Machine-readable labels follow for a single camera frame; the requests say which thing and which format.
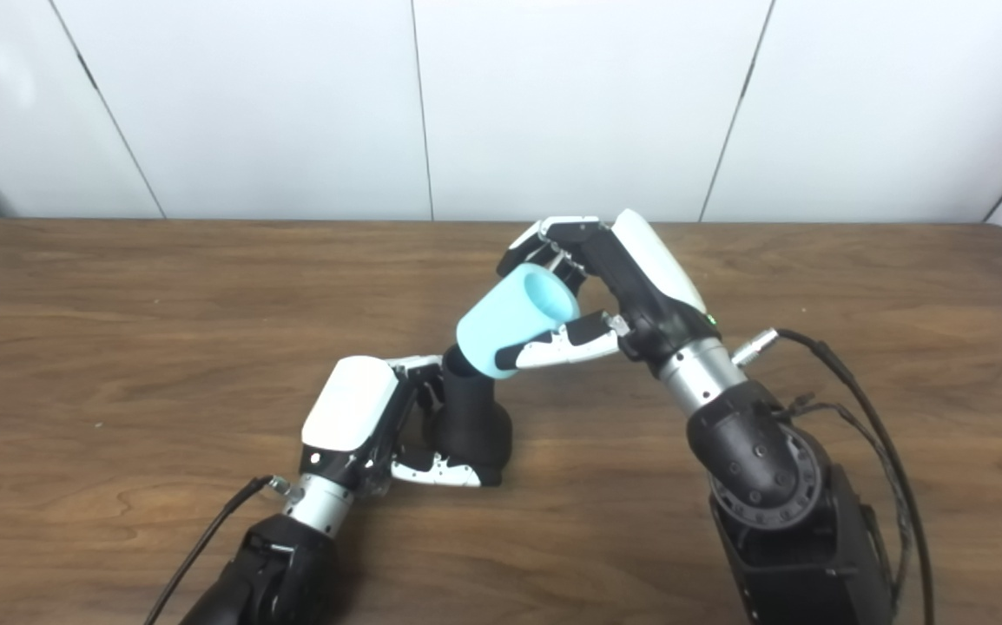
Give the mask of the black and white right hand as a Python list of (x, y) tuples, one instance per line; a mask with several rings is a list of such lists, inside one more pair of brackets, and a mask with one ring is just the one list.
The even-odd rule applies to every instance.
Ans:
[(599, 278), (616, 298), (617, 312), (589, 312), (498, 349), (494, 364), (502, 372), (581, 363), (616, 352), (660, 365), (687, 345), (721, 337), (680, 262), (631, 209), (612, 224), (596, 216), (540, 219), (506, 249), (498, 276), (509, 276), (520, 264), (544, 266), (570, 293), (589, 277)]

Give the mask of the black and white left hand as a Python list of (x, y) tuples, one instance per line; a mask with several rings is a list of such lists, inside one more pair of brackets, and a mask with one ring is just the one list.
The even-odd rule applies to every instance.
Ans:
[(443, 355), (340, 359), (301, 428), (299, 474), (358, 497), (394, 480), (494, 488), (512, 453), (496, 383), (457, 347)]

